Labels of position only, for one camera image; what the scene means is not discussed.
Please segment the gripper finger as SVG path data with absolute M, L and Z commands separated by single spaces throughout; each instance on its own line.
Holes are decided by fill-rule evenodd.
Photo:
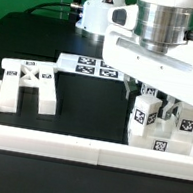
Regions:
M 161 118 L 165 120 L 169 120 L 173 110 L 178 106 L 178 100 L 171 95 L 166 96 L 166 102 L 161 108 Z
M 124 76 L 123 81 L 126 89 L 126 98 L 130 98 L 130 95 L 138 90 L 138 81 L 128 75 Z

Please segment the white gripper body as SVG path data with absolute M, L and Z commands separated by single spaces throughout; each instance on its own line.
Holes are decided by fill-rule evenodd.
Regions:
M 107 16 L 105 63 L 193 106 L 193 0 L 137 0 Z

